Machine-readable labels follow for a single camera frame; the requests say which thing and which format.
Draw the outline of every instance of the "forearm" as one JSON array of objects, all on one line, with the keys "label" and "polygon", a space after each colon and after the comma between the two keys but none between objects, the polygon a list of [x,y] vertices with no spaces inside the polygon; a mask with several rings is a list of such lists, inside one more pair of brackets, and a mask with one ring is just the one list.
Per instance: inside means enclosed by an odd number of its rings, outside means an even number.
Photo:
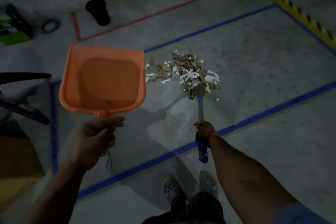
[{"label": "forearm", "polygon": [[23,223],[68,223],[84,174],[85,171],[65,161]]},{"label": "forearm", "polygon": [[209,139],[217,177],[225,195],[245,223],[272,223],[278,208],[298,202],[256,160],[219,136]]}]

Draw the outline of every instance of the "black chair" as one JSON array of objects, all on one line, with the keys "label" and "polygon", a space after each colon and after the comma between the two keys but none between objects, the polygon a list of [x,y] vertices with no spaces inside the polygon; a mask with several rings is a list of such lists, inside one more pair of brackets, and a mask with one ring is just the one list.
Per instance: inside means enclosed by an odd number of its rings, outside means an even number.
[{"label": "black chair", "polygon": [[[48,79],[50,77],[51,74],[47,73],[0,73],[0,85],[10,82],[35,80],[35,79]],[[50,123],[50,120],[37,109],[35,109],[34,111],[28,111],[22,107],[19,107],[16,104],[10,103],[5,99],[1,98],[0,98],[0,107],[9,110],[8,114],[6,115],[7,118],[10,116],[11,112],[15,112],[29,119],[38,121],[44,125],[48,125]]]}]

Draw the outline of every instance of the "black cylindrical object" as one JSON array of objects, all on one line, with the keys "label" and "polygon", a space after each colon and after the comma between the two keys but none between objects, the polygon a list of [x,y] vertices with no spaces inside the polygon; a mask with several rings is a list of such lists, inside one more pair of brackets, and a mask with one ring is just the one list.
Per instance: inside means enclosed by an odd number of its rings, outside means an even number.
[{"label": "black cylindrical object", "polygon": [[86,3],[85,10],[94,17],[100,26],[107,26],[111,22],[105,0],[90,0]]}]

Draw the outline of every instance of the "shoe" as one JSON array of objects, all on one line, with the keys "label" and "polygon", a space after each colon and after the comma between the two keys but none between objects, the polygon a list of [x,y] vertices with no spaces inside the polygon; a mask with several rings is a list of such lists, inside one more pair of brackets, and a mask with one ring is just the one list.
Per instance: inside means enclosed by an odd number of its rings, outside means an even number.
[{"label": "shoe", "polygon": [[208,192],[217,198],[218,189],[216,179],[207,171],[199,173],[199,191]]},{"label": "shoe", "polygon": [[168,175],[165,180],[163,181],[163,193],[165,194],[165,197],[169,204],[177,198],[177,197],[183,197],[186,198],[183,190],[181,189],[179,183],[175,179],[174,175]]}]

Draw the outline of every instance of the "orange dustpan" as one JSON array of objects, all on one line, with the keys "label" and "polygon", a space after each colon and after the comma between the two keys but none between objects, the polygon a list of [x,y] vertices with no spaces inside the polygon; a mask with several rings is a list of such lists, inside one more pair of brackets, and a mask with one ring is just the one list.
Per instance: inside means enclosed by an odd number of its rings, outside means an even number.
[{"label": "orange dustpan", "polygon": [[145,100],[144,51],[71,45],[58,98],[65,109],[98,117]]}]

